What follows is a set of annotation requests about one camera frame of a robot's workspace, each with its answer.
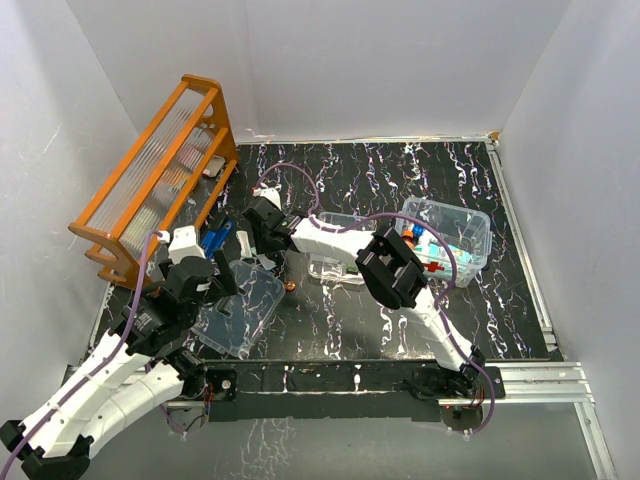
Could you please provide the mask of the clear compartment organizer tray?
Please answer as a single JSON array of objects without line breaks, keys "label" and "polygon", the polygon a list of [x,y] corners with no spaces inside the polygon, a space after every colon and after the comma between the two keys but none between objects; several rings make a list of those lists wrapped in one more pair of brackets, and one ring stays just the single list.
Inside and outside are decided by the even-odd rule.
[{"label": "clear compartment organizer tray", "polygon": [[[322,212],[317,222],[331,233],[320,232],[320,240],[308,253],[308,273],[316,280],[326,280],[352,286],[362,286],[365,280],[356,266],[358,246],[351,246],[353,241],[363,241],[367,245],[372,233],[377,228],[375,220],[367,220],[360,216],[334,212]],[[359,276],[347,275],[345,267],[356,266]]]}]

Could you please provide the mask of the brown bottle orange cap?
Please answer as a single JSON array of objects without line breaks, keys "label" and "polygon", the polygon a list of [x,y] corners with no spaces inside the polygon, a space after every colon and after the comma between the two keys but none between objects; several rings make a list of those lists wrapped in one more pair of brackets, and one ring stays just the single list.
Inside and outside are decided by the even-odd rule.
[{"label": "brown bottle orange cap", "polygon": [[413,250],[416,247],[416,239],[412,231],[404,230],[403,233],[401,234],[401,238],[411,250]]}]

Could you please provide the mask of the teal tape packet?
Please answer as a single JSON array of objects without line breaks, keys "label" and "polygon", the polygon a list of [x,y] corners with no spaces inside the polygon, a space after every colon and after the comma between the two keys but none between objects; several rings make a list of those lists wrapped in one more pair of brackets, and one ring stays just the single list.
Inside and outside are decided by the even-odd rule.
[{"label": "teal tape packet", "polygon": [[449,246],[457,264],[470,264],[473,262],[473,256],[460,248]]}]

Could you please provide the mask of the clear medicine kit box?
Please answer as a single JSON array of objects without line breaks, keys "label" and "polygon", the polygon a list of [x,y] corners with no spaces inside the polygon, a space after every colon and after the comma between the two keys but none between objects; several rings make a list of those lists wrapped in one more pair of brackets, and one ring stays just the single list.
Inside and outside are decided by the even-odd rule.
[{"label": "clear medicine kit box", "polygon": [[[456,287],[467,287],[487,266],[493,242],[487,214],[415,196],[404,202],[401,214],[428,224],[446,242],[456,261]],[[400,218],[395,222],[395,228],[402,236],[412,238],[414,253],[426,273],[449,282],[452,267],[442,244],[414,221]]]}]

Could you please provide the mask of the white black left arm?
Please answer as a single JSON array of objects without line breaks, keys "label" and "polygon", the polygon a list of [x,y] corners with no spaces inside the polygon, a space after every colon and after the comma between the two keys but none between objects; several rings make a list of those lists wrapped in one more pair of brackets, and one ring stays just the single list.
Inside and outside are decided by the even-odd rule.
[{"label": "white black left arm", "polygon": [[139,283],[123,320],[103,335],[84,363],[38,410],[1,427],[9,457],[30,479],[78,479],[115,435],[178,396],[194,399],[206,387],[202,361],[170,343],[195,325],[206,304],[238,288],[222,251],[161,264],[163,280]]}]

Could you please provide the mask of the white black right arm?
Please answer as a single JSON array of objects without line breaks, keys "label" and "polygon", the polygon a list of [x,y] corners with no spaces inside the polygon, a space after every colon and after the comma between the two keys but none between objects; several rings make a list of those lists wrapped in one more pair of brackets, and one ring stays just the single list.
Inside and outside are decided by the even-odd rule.
[{"label": "white black right arm", "polygon": [[480,387],[485,357],[442,312],[425,266],[393,227],[369,231],[361,222],[341,227],[314,215],[285,214],[264,196],[253,198],[243,216],[259,254],[291,250],[355,266],[377,303],[419,328],[453,394],[469,397]]}]

